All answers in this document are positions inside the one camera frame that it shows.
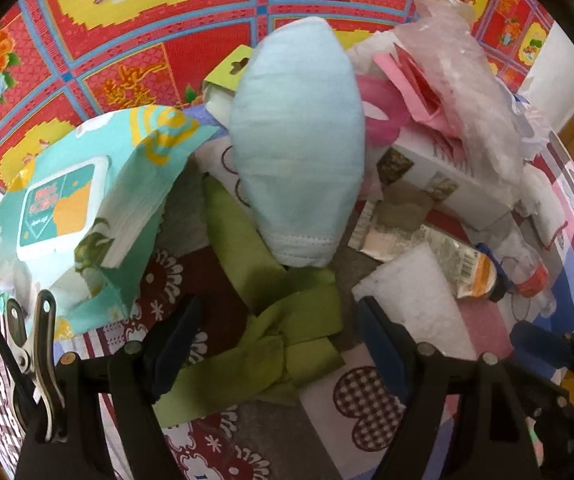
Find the green fabric strip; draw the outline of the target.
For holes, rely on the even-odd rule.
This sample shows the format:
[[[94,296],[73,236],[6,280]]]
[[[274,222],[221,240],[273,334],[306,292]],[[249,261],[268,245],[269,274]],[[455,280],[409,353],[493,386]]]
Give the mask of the green fabric strip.
[[[343,329],[334,273],[284,268],[217,179],[201,186],[211,247],[248,315],[234,348],[179,371],[155,405],[165,428],[250,400],[296,402],[345,363],[330,340]]]

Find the left metal spring clamp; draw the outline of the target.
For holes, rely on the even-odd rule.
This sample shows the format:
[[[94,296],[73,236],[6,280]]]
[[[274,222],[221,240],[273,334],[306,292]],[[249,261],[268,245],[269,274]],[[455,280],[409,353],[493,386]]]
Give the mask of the left metal spring clamp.
[[[43,417],[37,441],[52,442],[64,431],[64,396],[54,361],[56,299],[46,289],[37,294],[29,330],[24,310],[14,298],[7,300],[5,314],[9,347],[19,371],[10,389],[11,409],[24,430],[34,416]]]

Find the teal wet wipes pack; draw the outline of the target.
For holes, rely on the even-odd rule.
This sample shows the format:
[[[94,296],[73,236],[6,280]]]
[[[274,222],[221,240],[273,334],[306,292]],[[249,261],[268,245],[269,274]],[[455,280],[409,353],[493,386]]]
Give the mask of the teal wet wipes pack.
[[[0,310],[56,298],[56,336],[124,320],[176,179],[219,132],[172,106],[83,122],[11,180],[0,202]]]

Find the green white cardboard package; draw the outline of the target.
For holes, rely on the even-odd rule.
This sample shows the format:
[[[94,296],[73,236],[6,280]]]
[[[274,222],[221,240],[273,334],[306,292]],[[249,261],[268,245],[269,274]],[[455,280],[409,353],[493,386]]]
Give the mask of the green white cardboard package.
[[[252,47],[241,44],[232,50],[202,81],[203,104],[224,128],[229,119],[241,75],[252,56]]]

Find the clear crumpled plastic bag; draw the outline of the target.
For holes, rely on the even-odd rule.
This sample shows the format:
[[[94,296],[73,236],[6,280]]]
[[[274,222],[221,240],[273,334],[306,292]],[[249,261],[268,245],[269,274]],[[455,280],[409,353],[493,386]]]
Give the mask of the clear crumpled plastic bag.
[[[472,35],[475,12],[461,0],[414,0],[418,18],[395,34],[441,101],[467,162],[486,192],[514,206],[524,160],[511,107]]]

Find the white printed carton box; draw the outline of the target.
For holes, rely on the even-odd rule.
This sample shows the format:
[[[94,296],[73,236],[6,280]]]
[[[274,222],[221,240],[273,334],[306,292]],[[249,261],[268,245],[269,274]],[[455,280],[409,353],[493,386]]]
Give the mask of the white printed carton box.
[[[511,211],[475,176],[467,162],[455,162],[421,127],[403,128],[376,162],[380,183],[402,180],[429,194],[438,208],[481,231]]]

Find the pink paper scraps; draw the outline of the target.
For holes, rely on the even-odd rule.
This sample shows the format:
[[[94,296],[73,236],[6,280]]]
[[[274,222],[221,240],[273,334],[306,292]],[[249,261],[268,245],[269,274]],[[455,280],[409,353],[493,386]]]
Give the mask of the pink paper scraps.
[[[395,47],[395,54],[377,53],[373,62],[383,76],[357,75],[363,103],[383,114],[383,118],[365,115],[367,142],[373,146],[392,144],[404,127],[416,124],[428,128],[441,148],[460,157],[463,141],[414,58]]]

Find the flattened tube wrapper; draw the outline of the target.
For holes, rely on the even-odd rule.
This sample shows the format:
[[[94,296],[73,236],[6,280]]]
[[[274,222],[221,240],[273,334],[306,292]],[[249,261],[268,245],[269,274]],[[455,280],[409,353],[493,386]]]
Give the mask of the flattened tube wrapper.
[[[380,203],[365,204],[349,238],[349,247],[376,261],[388,262],[427,244],[457,300],[499,302],[508,292],[496,264],[481,250],[428,224],[415,231],[387,226],[380,221],[379,208]]]

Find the light blue face mask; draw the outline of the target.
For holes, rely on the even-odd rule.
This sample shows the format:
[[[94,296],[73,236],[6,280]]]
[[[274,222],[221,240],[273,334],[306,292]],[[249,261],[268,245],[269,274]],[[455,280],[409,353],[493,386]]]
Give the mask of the light blue face mask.
[[[365,117],[352,64],[323,18],[266,36],[229,119],[241,188],[284,266],[327,266],[364,176]]]

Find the red floral wall cloth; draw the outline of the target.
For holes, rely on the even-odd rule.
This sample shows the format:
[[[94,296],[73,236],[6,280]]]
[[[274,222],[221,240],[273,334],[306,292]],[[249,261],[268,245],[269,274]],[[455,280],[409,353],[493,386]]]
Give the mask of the red floral wall cloth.
[[[493,72],[517,89],[553,25],[538,0],[460,0]],[[415,18],[413,0],[12,0],[0,18],[0,188],[109,110],[191,107],[239,46],[318,15],[344,46]]]

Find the clear plastic bottle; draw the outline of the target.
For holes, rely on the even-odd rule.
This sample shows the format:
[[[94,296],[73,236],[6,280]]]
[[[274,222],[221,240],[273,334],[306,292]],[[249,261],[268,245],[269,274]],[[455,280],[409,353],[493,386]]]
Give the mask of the clear plastic bottle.
[[[537,315],[550,318],[557,303],[550,287],[549,271],[522,233],[511,230],[492,253],[510,284],[512,313],[516,320],[532,321]]]

